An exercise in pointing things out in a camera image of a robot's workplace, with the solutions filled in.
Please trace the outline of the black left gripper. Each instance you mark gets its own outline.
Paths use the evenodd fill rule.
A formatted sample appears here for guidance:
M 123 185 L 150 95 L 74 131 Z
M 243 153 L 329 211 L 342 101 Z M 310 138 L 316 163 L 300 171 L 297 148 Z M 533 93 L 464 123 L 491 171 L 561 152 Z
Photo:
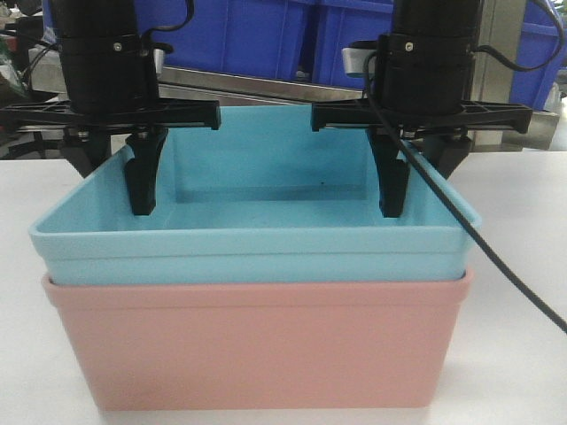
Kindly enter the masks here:
M 33 124 L 142 131 L 126 142 L 133 157 L 124 166 L 132 213 L 150 215 L 166 128 L 221 125 L 217 101 L 161 98 L 153 55 L 137 35 L 60 38 L 59 59 L 68 99 L 14 104 L 1 109 L 3 126 Z M 111 135 L 90 131 L 64 134 L 60 153 L 87 177 L 111 157 Z

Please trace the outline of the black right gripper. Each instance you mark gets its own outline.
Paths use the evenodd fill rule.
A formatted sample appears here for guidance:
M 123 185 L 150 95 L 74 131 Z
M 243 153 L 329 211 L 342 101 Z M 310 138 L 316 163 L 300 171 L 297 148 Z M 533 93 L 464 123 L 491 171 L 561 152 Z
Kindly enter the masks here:
M 409 165 L 395 142 L 379 128 L 425 134 L 464 130 L 527 132 L 531 110 L 522 104 L 471 101 L 467 93 L 473 54 L 467 38 L 380 35 L 358 42 L 364 51 L 363 98 L 317 102 L 311 128 L 369 128 L 367 137 L 377 169 L 379 208 L 385 218 L 402 215 Z M 470 154 L 467 135 L 430 135 L 422 155 L 444 178 Z

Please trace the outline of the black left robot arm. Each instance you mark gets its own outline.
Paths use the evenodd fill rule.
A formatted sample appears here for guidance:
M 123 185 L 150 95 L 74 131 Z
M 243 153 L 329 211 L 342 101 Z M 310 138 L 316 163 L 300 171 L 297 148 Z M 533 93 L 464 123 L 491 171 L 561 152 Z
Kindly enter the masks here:
M 151 29 L 138 31 L 133 2 L 51 1 L 49 7 L 68 99 L 5 106 L 1 123 L 73 128 L 92 168 L 109 158 L 111 135 L 126 135 L 133 152 L 124 166 L 131 211 L 149 215 L 168 130 L 216 130 L 220 105 L 160 97 L 154 52 L 172 47 L 154 42 Z

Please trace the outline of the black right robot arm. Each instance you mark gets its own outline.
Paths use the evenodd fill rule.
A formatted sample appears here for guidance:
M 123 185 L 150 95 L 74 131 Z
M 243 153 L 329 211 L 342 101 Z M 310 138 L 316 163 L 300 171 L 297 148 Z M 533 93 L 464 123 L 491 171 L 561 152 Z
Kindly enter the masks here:
M 53 1 L 50 10 L 72 111 L 134 128 L 129 141 L 135 156 L 126 164 L 125 178 L 132 212 L 148 215 L 167 135 L 157 119 L 151 34 L 138 32 L 130 1 Z M 464 147 L 473 125 L 528 129 L 532 111 L 526 106 L 464 98 L 477 51 L 479 10 L 477 1 L 396 2 L 392 31 L 366 45 L 361 67 L 366 97 L 312 107 L 313 130 L 332 124 L 366 127 L 386 218 L 402 213 L 409 172 L 416 167 L 402 133 L 422 132 L 427 139 Z

